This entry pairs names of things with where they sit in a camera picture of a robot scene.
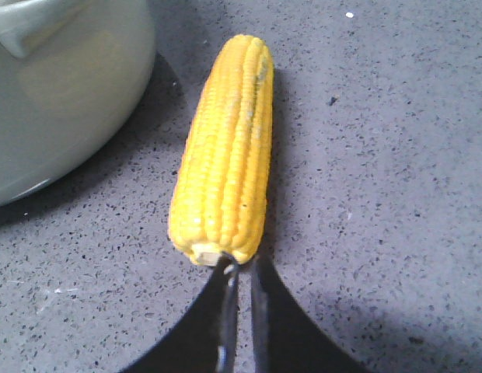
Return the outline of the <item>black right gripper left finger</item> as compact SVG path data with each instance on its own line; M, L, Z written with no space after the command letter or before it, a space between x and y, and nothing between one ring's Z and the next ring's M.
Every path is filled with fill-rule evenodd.
M207 284L176 325L125 372L232 372L239 264L222 253Z

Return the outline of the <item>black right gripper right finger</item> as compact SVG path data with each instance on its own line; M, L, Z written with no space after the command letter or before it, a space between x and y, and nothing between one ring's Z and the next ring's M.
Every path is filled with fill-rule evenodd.
M261 254L253 261L251 303L257 372L366 371L322 333Z

